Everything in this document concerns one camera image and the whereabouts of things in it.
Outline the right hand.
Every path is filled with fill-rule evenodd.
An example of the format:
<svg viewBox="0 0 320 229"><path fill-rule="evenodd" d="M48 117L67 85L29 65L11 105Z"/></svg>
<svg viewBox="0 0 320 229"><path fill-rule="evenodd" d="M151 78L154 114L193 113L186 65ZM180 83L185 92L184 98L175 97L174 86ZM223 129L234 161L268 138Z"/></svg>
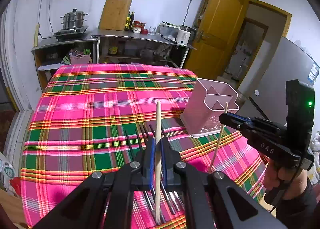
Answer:
<svg viewBox="0 0 320 229"><path fill-rule="evenodd" d="M291 182L283 196L284 200L291 200L305 191L308 185L308 174L304 169L296 172L295 169L277 168L275 162L269 159L263 182L265 188L268 190L277 188L280 186L281 181Z"/></svg>

